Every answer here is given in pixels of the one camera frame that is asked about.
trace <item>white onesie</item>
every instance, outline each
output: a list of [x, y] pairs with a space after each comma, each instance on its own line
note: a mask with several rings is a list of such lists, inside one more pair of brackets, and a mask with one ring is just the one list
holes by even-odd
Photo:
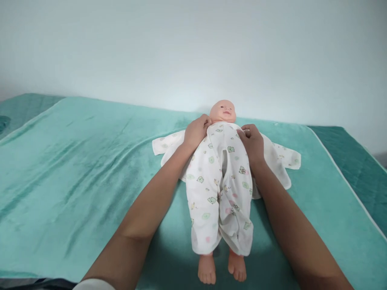
[[[250, 221], [250, 201], [260, 198], [250, 174], [249, 161], [238, 125], [218, 122], [207, 129], [180, 177], [187, 185], [191, 215], [192, 249], [197, 254], [209, 254], [221, 237], [238, 255], [247, 256], [252, 244], [253, 225]], [[153, 140], [155, 155], [163, 154], [161, 166], [184, 140], [185, 131]], [[285, 168], [299, 169], [301, 155], [291, 149], [264, 139], [264, 158], [285, 189], [291, 181]]]
[[187, 168], [192, 249], [200, 255], [211, 253], [221, 237], [236, 254], [250, 254], [252, 178], [237, 129], [227, 122], [211, 125]]

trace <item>hand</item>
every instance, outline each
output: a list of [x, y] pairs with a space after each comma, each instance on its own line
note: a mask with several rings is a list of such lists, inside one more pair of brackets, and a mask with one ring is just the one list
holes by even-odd
[[185, 130], [183, 145], [189, 150], [195, 151], [200, 142], [207, 135], [207, 128], [211, 125], [211, 119], [206, 114], [191, 122]]
[[254, 124], [249, 124], [242, 126], [242, 130], [247, 131], [242, 132], [238, 130], [238, 135], [241, 137], [242, 143], [245, 146], [250, 164], [265, 162], [263, 155], [263, 137], [257, 127]]

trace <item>doll foot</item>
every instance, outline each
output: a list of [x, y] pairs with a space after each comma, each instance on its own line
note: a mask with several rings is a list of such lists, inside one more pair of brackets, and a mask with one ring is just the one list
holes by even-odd
[[204, 284], [215, 284], [215, 262], [212, 253], [200, 255], [198, 277]]
[[235, 254], [230, 249], [229, 255], [229, 272], [234, 275], [235, 280], [243, 282], [246, 280], [246, 265], [243, 256]]

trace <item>green towel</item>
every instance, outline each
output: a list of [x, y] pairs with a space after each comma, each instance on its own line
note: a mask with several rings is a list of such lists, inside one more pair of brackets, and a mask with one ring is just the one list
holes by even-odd
[[[171, 112], [66, 98], [0, 141], [0, 276], [79, 281], [140, 191], [160, 168], [152, 140], [183, 130], [199, 113]], [[311, 221], [355, 289], [387, 288], [387, 243], [306, 126], [239, 118], [302, 155], [288, 170], [290, 195]], [[247, 280], [227, 271], [228, 249], [215, 251], [222, 289], [298, 289], [263, 200], [252, 202]], [[185, 184], [157, 231], [138, 288], [199, 288], [191, 250]]]

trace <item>doll face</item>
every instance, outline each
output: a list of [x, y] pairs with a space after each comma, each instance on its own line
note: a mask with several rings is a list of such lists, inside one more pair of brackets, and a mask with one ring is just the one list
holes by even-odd
[[227, 100], [217, 102], [211, 109], [210, 118], [213, 124], [222, 121], [235, 123], [237, 115], [233, 103]]

